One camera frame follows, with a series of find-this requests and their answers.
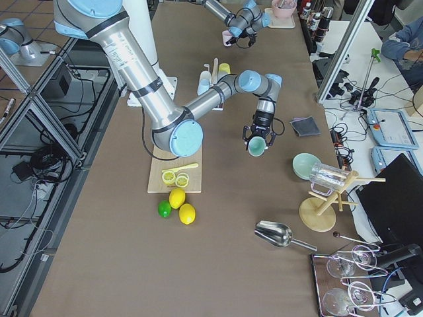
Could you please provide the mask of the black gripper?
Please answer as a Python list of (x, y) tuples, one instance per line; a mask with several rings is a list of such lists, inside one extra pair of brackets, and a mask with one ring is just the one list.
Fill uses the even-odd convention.
[(273, 113), (257, 110), (253, 115), (253, 123), (251, 127), (245, 125), (243, 127), (242, 138), (245, 144), (245, 150), (249, 149), (250, 139), (259, 136), (265, 140), (265, 149), (269, 149), (275, 142), (277, 134), (271, 131), (271, 125), (274, 119)]
[(231, 44), (238, 45), (238, 41), (240, 39), (249, 38), (248, 46), (253, 46), (256, 42), (256, 35), (257, 33), (252, 28), (244, 29), (239, 36), (232, 36), (231, 37)]

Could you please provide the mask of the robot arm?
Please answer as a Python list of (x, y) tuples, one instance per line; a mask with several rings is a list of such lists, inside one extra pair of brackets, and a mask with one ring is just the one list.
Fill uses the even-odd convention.
[(270, 15), (262, 11), (255, 1), (245, 1), (236, 13), (215, 0), (189, 3), (203, 6), (224, 22), (229, 36), (223, 37), (223, 45), (227, 47), (236, 45), (243, 49), (250, 48), (256, 42), (257, 33), (270, 26)]
[(203, 130), (197, 122), (237, 93), (258, 97), (253, 123), (243, 128), (250, 155), (258, 157), (272, 146), (271, 130), (282, 78), (246, 70), (224, 75), (186, 106), (177, 106), (164, 86), (164, 76), (152, 62), (155, 43), (145, 1), (54, 1), (56, 31), (99, 44), (133, 96), (151, 118), (152, 140), (177, 157), (189, 157), (201, 146)]

